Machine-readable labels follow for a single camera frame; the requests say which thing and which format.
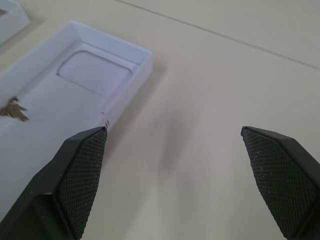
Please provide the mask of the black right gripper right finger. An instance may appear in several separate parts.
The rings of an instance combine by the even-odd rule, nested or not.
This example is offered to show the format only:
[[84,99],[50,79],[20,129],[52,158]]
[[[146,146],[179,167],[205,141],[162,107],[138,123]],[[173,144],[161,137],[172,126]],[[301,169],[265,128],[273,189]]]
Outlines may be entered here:
[[287,240],[320,238],[320,164],[294,138],[244,126],[241,136],[265,204]]

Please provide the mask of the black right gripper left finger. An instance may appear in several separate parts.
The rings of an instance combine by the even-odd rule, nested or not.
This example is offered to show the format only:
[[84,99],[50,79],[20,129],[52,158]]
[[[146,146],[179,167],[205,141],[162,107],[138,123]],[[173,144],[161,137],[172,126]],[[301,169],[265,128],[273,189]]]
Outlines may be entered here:
[[96,197],[108,130],[66,139],[0,223],[2,240],[79,240]]

